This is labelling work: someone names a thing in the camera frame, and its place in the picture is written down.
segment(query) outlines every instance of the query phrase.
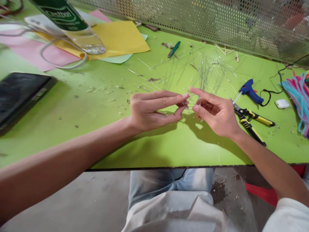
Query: yellow pliers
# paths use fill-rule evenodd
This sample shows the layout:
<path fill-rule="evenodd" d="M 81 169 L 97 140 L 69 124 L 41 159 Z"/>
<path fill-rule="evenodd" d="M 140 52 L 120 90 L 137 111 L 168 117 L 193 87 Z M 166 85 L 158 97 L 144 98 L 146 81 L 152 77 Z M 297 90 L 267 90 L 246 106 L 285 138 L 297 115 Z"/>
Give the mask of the yellow pliers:
<path fill-rule="evenodd" d="M 264 147 L 266 146 L 266 143 L 262 139 L 262 137 L 258 134 L 258 132 L 252 127 L 250 121 L 252 119 L 256 119 L 257 121 L 260 121 L 264 123 L 265 125 L 268 125 L 270 127 L 275 126 L 275 123 L 271 120 L 268 120 L 266 118 L 263 118 L 262 116 L 256 114 L 255 112 L 247 109 L 241 109 L 237 104 L 234 105 L 234 111 L 238 115 L 240 119 L 240 123 L 244 125 L 244 127 L 248 130 L 248 132 L 253 136 L 253 138 L 258 141 L 260 144 L 262 144 Z"/>

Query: blue glue gun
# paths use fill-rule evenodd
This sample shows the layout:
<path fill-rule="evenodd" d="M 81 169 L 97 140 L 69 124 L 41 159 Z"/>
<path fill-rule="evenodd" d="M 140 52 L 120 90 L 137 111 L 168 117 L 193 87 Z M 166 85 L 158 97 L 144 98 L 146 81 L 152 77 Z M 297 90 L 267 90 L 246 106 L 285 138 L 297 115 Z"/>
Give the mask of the blue glue gun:
<path fill-rule="evenodd" d="M 247 94 L 255 103 L 261 104 L 264 99 L 260 98 L 252 88 L 253 79 L 248 80 L 241 88 L 240 92 L 242 95 Z"/>

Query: green table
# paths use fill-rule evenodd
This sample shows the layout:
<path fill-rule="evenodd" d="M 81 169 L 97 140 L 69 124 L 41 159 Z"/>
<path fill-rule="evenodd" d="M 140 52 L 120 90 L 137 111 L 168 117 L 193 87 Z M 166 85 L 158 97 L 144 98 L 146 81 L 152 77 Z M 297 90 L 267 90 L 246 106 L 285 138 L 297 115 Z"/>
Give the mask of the green table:
<path fill-rule="evenodd" d="M 37 13 L 31 5 L 26 6 L 19 17 Z M 10 132 L 0 138 L 0 167 L 130 115 L 127 99 L 133 93 L 165 88 L 183 94 L 190 85 L 200 87 L 201 73 L 190 64 L 207 77 L 205 90 L 213 90 L 220 97 L 235 98 L 239 88 L 251 78 L 255 82 L 254 89 L 259 92 L 263 88 L 280 90 L 277 85 L 279 76 L 276 73 L 284 66 L 278 62 L 239 53 L 237 63 L 236 52 L 225 56 L 211 44 L 161 31 L 152 32 L 145 27 L 138 29 L 149 35 L 147 43 L 151 51 L 134 54 L 123 64 L 93 60 L 76 70 L 55 69 L 47 72 L 57 77 L 59 82 Z M 169 60 L 167 55 L 170 50 L 161 43 L 176 44 L 177 41 L 181 41 L 176 52 L 178 59 L 173 56 Z M 1 48 L 1 78 L 13 71 L 42 73 L 3 45 Z M 154 82 L 158 88 L 128 69 L 143 75 L 145 79 L 161 78 L 161 81 Z M 285 70 L 283 73 L 284 79 L 293 75 L 292 70 Z M 96 90 L 87 92 L 91 87 Z M 263 93 L 262 97 L 267 100 L 268 94 Z M 197 97 L 191 95 L 190 99 L 195 103 Z M 248 96 L 241 96 L 237 104 L 255 111 L 279 126 L 269 128 L 252 121 L 271 151 L 288 163 L 308 163 L 309 143 L 297 133 L 299 119 L 296 111 L 292 106 L 279 110 L 274 103 L 278 99 L 289 99 L 289 96 L 285 93 L 273 94 L 266 107 L 258 107 Z M 162 112 L 175 110 L 176 107 L 169 107 Z M 250 164 L 252 161 L 232 141 L 217 136 L 206 122 L 197 120 L 192 111 L 185 111 L 183 119 L 177 124 L 134 138 L 92 168 L 136 169 Z"/>

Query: hand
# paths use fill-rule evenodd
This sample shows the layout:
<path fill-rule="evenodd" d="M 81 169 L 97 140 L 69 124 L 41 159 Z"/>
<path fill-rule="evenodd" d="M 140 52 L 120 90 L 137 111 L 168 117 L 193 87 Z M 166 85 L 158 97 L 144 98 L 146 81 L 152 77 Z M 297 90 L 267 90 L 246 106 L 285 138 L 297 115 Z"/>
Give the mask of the hand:
<path fill-rule="evenodd" d="M 196 102 L 198 105 L 192 107 L 196 116 L 204 119 L 217 135 L 231 139 L 243 131 L 236 121 L 231 100 L 193 87 L 189 91 L 201 97 Z"/>
<path fill-rule="evenodd" d="M 151 93 L 136 93 L 131 95 L 131 125 L 143 131 L 150 131 L 159 127 L 167 126 L 181 119 L 189 94 L 162 90 Z M 157 110 L 168 106 L 177 105 L 179 108 L 174 114 L 164 115 Z"/>

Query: red chair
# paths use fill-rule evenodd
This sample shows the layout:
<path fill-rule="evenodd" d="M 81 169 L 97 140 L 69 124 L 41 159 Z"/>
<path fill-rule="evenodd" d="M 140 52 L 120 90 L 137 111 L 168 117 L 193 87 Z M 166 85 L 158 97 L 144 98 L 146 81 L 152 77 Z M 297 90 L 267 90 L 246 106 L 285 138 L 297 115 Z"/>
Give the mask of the red chair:
<path fill-rule="evenodd" d="M 300 175 L 303 176 L 306 165 L 291 165 L 291 167 Z M 257 187 L 255 185 L 251 185 L 245 183 L 246 190 L 257 197 L 261 198 L 262 200 L 266 201 L 267 203 L 271 204 L 272 206 L 276 207 L 278 203 L 278 198 L 276 191 L 272 189 L 265 189 L 261 187 Z"/>

